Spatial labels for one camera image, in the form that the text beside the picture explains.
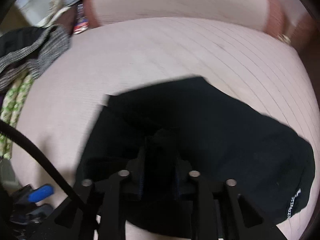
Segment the black pants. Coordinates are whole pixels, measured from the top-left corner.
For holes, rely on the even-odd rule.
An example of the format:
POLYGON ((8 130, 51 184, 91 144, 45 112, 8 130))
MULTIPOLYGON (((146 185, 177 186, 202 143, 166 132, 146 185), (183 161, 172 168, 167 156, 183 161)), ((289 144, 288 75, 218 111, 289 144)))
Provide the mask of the black pants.
POLYGON ((315 178, 309 142, 293 129, 190 77, 108 97, 76 169, 75 181, 132 171, 127 220, 188 238, 183 180, 234 179, 275 224, 307 206, 315 178))

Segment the green white patterned cloth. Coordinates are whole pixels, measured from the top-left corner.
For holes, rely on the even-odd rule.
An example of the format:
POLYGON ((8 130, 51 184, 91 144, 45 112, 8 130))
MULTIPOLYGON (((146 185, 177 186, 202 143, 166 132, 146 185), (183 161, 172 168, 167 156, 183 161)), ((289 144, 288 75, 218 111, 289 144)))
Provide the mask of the green white patterned cloth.
POLYGON ((32 75, 27 72, 23 72, 10 85, 9 90, 4 97, 1 108, 1 120, 13 128, 17 125, 20 113, 32 84, 32 75))

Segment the houndstooth grey jacket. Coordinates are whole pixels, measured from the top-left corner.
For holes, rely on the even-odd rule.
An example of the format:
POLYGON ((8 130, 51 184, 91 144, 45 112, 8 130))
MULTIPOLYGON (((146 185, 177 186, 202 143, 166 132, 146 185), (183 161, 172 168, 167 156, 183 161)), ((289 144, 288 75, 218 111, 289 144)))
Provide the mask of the houndstooth grey jacket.
POLYGON ((48 35, 40 37, 33 45, 1 57, 1 91, 26 71, 33 79, 39 78, 50 65, 71 45, 69 33, 61 24, 48 27, 48 35))

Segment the pink quilted mattress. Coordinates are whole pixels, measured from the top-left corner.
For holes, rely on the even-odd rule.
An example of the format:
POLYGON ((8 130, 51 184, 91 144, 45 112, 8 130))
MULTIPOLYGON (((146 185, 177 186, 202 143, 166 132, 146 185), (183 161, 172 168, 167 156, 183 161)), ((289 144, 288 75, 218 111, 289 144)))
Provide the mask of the pink quilted mattress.
POLYGON ((107 95, 200 75, 319 145, 319 108, 297 52, 239 25, 146 18, 88 30, 38 78, 17 129, 70 184, 107 95))

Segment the black garment on pile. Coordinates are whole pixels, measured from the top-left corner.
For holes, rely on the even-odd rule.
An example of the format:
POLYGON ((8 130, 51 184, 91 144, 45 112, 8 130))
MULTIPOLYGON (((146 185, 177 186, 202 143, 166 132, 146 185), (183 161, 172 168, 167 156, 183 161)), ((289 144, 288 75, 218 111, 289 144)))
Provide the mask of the black garment on pile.
POLYGON ((48 28, 24 27, 1 36, 1 57, 33 45, 41 36, 48 35, 48 28))

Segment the cream cloth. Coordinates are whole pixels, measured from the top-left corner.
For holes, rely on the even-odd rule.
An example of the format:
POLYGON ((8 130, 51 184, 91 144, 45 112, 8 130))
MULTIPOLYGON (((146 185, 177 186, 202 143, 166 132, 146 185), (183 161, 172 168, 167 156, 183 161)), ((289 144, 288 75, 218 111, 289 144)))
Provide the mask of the cream cloth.
POLYGON ((48 28, 53 25, 62 14, 71 8, 71 6, 64 6, 64 0, 51 0, 49 5, 48 15, 40 20, 40 22, 35 25, 36 27, 48 28))

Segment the small gold trinket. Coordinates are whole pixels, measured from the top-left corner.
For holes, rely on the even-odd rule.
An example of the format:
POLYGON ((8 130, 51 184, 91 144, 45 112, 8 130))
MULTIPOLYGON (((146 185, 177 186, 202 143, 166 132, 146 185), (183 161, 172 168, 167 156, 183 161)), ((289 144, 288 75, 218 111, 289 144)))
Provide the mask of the small gold trinket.
POLYGON ((291 40, 289 37, 287 37, 286 35, 284 34, 279 34, 278 35, 278 40, 280 40, 281 42, 287 44, 287 45, 290 45, 291 44, 291 40))

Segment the pink and maroon bolster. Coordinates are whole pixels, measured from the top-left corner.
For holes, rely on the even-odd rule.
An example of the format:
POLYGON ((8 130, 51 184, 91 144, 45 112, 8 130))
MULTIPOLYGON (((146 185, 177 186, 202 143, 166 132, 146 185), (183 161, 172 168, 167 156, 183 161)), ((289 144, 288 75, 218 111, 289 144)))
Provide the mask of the pink and maroon bolster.
POLYGON ((84 0, 84 13, 92 28, 140 18, 190 17, 238 24, 277 37, 285 25, 278 0, 84 0))

